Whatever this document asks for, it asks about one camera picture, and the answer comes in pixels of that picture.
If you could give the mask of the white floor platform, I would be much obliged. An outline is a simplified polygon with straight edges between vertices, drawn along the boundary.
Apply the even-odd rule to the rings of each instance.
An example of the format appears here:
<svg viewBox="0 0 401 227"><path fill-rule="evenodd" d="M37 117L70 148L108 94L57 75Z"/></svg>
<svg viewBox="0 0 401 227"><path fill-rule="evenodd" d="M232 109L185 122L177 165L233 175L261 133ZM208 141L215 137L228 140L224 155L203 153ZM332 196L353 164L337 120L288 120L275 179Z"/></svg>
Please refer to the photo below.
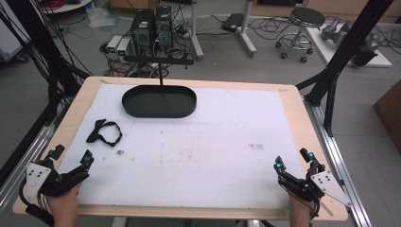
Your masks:
<svg viewBox="0 0 401 227"><path fill-rule="evenodd" d="M320 54L325 63L328 63L338 47L331 40L324 40L321 37L321 29L308 27L305 31L315 46L314 50ZM392 66L391 62L379 50L376 50L375 53L376 56L365 64L365 67L388 68Z"/></svg>

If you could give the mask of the black metal frame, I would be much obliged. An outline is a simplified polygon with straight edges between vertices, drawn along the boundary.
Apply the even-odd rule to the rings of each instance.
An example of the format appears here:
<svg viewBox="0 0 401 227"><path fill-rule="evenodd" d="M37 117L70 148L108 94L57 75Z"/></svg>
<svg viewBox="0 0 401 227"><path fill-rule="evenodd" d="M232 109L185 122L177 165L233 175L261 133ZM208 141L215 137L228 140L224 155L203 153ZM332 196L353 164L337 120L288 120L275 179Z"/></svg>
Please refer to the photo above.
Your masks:
<svg viewBox="0 0 401 227"><path fill-rule="evenodd" d="M393 1L368 0L349 33L345 36L344 41L340 44L324 69L316 76L296 85L298 90L313 85L312 90L305 95L305 101L312 106L320 106L323 97L326 96L323 128L330 137L333 136L332 120L337 82L340 74L349 60L357 54L359 46L367 38L368 34L373 30Z"/></svg>
<svg viewBox="0 0 401 227"><path fill-rule="evenodd" d="M12 19L1 10L0 20L14 35L28 56L34 60L40 74L48 84L48 104L29 129L17 149L11 153L6 163L0 169L0 188L10 179L12 171L26 154L28 146L43 126L48 126L57 118L57 107L64 99L75 97L81 87L78 79L87 79L90 74L77 68L69 62L60 52L53 41L51 33L40 17L41 8L34 0L5 0L10 10L16 16L25 33L30 38L31 44L27 44L16 31L18 28Z"/></svg>

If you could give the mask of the aluminium rail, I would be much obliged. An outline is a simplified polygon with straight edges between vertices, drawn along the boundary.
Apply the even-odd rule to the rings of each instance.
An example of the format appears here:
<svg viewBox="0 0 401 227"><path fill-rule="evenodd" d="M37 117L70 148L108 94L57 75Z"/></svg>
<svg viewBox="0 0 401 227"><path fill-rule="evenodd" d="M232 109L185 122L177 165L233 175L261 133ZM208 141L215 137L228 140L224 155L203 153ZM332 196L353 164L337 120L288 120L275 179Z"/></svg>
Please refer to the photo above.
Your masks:
<svg viewBox="0 0 401 227"><path fill-rule="evenodd" d="M56 115L50 118L49 107L46 106L4 166L0 168L0 213L18 191L19 183L25 177L26 166L32 161L37 161L48 147L67 110L67 107L59 105Z"/></svg>
<svg viewBox="0 0 401 227"><path fill-rule="evenodd" d="M337 142L333 136L329 135L323 125L324 111L321 107L312 106L306 101L304 101L304 104L315 128L315 132L321 141L323 153L328 159L331 169L335 172L344 193L350 199L351 207L348 208L348 211L352 215L354 223L357 227L373 227L353 183L353 179L342 158Z"/></svg>

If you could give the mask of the white table mat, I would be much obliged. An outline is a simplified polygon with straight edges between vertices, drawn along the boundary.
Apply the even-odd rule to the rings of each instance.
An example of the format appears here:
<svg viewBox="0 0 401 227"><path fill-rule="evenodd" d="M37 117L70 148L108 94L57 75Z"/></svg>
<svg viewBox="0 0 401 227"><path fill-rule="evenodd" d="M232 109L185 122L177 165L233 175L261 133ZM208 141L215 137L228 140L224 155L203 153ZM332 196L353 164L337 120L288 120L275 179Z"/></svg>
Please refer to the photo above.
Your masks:
<svg viewBox="0 0 401 227"><path fill-rule="evenodd" d="M94 156L79 201L90 205L281 209L288 195L273 168L304 177L282 100L276 91L198 88L185 118L146 119L124 113L126 85L102 85L64 153L60 170ZM98 119L122 123L115 147L85 143Z"/></svg>

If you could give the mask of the black oval tray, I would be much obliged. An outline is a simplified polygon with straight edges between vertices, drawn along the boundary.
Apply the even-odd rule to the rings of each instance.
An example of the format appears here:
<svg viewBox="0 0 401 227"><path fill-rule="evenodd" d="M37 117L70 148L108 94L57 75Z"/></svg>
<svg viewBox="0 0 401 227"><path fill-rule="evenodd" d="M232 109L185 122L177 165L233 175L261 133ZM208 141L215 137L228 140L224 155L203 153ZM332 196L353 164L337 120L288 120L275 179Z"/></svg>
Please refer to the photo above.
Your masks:
<svg viewBox="0 0 401 227"><path fill-rule="evenodd" d="M182 118L197 107L196 93L178 85L138 85L122 96L128 115L142 118Z"/></svg>

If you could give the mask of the black round stool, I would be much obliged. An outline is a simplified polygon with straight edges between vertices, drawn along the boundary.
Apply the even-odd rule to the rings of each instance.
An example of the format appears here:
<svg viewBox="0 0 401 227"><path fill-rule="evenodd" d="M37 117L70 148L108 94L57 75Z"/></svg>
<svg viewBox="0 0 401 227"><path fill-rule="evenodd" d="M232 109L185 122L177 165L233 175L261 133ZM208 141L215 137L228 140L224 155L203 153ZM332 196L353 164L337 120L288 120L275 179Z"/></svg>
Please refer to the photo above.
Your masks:
<svg viewBox="0 0 401 227"><path fill-rule="evenodd" d="M298 27L298 31L282 35L275 43L275 47L278 49L283 48L280 53L282 60L288 57L288 49L302 51L303 55L300 58L300 62L305 63L307 62L307 55L314 52L312 42L305 35L305 30L307 28L321 27L325 22L325 17L315 9L296 8L290 13L289 19L293 25Z"/></svg>

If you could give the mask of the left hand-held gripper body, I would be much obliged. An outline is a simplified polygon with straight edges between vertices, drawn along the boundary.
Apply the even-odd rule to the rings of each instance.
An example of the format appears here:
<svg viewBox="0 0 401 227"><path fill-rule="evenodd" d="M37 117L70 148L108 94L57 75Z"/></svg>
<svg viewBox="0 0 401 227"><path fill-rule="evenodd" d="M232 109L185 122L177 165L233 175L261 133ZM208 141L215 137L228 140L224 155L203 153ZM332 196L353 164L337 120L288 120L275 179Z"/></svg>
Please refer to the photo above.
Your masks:
<svg viewBox="0 0 401 227"><path fill-rule="evenodd" d="M67 173L59 173L52 160L29 163L26 167L26 199L33 201L37 195L60 197L89 177L88 172L80 172L79 166Z"/></svg>

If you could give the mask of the wooden table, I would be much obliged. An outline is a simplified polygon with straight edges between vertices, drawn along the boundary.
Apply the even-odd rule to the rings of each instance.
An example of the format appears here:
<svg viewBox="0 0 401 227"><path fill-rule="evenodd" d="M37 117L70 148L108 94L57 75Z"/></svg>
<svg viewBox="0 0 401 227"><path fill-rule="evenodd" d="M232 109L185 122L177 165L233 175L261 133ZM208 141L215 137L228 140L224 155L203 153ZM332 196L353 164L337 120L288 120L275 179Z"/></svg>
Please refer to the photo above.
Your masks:
<svg viewBox="0 0 401 227"><path fill-rule="evenodd" d="M137 80L134 78L106 77L91 77L87 79L83 83L77 97L73 101L52 140L54 145L63 145L65 147L64 153L72 144L76 133L78 132L79 126L92 106L98 89L104 84L126 85L129 89L131 89L137 85ZM319 140L316 132L313 129L311 120L307 114L299 91L292 85L191 80L188 82L188 87L194 91L196 91L198 88L276 91L279 93L282 100L284 111L288 119L289 128L293 136L293 141L296 149L299 152L299 158L302 162L302 171L304 174L306 173L307 166L303 157L301 156L300 150L302 148L306 148L314 153L321 152ZM60 167L64 153L55 164L55 167L58 171L61 171ZM288 217L288 205L287 207L281 209L90 205L80 203L79 194L78 203L78 210L82 215L95 216L218 219L285 219Z"/></svg>

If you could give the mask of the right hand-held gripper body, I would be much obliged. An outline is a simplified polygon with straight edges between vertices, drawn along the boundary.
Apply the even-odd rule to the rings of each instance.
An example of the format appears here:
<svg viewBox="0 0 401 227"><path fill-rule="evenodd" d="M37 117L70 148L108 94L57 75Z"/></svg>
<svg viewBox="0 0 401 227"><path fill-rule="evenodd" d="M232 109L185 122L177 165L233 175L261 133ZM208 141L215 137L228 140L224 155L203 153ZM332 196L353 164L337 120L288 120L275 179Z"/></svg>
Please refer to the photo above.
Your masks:
<svg viewBox="0 0 401 227"><path fill-rule="evenodd" d="M321 166L309 168L304 179L298 179L286 171L283 177L278 176L278 183L305 201L318 202L327 195L347 207L352 205L334 175Z"/></svg>

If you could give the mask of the white power supply box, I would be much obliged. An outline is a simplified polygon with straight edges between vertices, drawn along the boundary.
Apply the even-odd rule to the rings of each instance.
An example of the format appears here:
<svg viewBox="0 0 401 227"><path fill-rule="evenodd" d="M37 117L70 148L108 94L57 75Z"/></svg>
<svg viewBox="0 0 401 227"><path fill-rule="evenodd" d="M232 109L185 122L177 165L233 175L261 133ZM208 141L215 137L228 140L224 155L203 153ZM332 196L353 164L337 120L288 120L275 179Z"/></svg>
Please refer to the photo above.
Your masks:
<svg viewBox="0 0 401 227"><path fill-rule="evenodd" d="M128 38L123 38L119 46L116 48L116 53L120 62L125 62L125 57L132 54L131 40Z"/></svg>
<svg viewBox="0 0 401 227"><path fill-rule="evenodd" d="M119 43L120 43L121 39L122 39L121 35L114 35L111 38L111 40L109 41L109 43L106 46L109 54L115 54L116 53L116 49L119 46Z"/></svg>

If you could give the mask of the black computer tower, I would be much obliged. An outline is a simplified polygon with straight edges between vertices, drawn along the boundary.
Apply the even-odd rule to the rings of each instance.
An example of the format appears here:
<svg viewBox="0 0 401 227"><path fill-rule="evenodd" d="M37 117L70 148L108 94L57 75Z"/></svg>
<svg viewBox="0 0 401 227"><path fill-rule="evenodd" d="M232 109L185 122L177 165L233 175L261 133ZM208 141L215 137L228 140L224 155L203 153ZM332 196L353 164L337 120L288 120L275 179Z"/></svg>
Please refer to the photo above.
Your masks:
<svg viewBox="0 0 401 227"><path fill-rule="evenodd" d="M155 38L154 10L139 9L131 23L131 36L137 56L152 54L152 45Z"/></svg>
<svg viewBox="0 0 401 227"><path fill-rule="evenodd" d="M173 46L171 14L171 6L158 6L155 10L156 40L163 51Z"/></svg>

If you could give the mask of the black bow tie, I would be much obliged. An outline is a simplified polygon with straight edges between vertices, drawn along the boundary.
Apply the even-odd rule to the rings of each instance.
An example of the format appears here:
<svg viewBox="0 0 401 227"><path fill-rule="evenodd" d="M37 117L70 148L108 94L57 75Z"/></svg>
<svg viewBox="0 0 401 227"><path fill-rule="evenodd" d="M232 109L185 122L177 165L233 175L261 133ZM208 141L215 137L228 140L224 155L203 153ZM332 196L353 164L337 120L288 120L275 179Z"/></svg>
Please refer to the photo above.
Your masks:
<svg viewBox="0 0 401 227"><path fill-rule="evenodd" d="M100 130L106 127L111 127L111 126L116 126L118 130L118 137L113 141L107 141L104 136L100 133ZM88 135L86 142L87 143L94 143L97 140L102 141L104 144L114 147L116 144L118 144L122 138L122 131L120 130L120 127L113 121L108 121L107 119L98 119L95 122L94 129L91 131L91 133Z"/></svg>

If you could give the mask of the black T-shaped stand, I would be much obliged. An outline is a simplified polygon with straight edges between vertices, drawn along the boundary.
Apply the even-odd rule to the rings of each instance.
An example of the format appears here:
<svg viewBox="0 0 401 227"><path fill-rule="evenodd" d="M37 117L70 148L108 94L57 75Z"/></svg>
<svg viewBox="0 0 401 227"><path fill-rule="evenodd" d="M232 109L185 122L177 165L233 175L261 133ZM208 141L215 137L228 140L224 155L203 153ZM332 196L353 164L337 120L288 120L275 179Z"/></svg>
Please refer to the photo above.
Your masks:
<svg viewBox="0 0 401 227"><path fill-rule="evenodd" d="M188 65L193 65L193 60L188 59L174 59L174 58L161 58L161 57L144 57L144 56L126 56L126 61L136 62L153 62L157 63L159 67L163 63L166 64L179 64L187 68ZM139 85L134 88L138 93L153 93L153 94L182 94L193 96L195 93L190 88L179 85L164 85L164 78L162 76L162 69L159 69L159 84L158 85Z"/></svg>

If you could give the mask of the person's right hand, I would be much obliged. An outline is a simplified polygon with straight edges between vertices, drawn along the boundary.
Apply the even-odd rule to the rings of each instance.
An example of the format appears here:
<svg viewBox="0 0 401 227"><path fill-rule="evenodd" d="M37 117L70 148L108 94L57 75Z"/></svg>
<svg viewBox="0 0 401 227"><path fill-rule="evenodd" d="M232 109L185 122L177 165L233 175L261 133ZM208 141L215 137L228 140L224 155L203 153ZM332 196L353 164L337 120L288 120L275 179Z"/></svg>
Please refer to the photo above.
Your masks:
<svg viewBox="0 0 401 227"><path fill-rule="evenodd" d="M310 216L313 213L314 202L300 199L293 193L289 193L288 196L290 221L310 221Z"/></svg>

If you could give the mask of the white desk leg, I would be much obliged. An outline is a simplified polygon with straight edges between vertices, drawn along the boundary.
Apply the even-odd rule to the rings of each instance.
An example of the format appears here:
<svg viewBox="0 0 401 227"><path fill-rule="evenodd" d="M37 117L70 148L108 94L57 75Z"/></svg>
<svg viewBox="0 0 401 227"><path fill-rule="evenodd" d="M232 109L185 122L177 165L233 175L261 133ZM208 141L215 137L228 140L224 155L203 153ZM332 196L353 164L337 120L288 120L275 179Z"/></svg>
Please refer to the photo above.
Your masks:
<svg viewBox="0 0 401 227"><path fill-rule="evenodd" d="M190 29L190 39L193 45L196 60L200 61L204 54L201 49L201 44L197 37L197 0L190 0L191 1L191 29Z"/></svg>
<svg viewBox="0 0 401 227"><path fill-rule="evenodd" d="M239 35L239 38L244 43L246 49L249 52L250 57L252 58L253 55L257 52L256 48L254 47L251 39L247 34L248 23L251 15L253 0L245 0L245 8L243 12L243 20L242 25L239 27L236 32Z"/></svg>

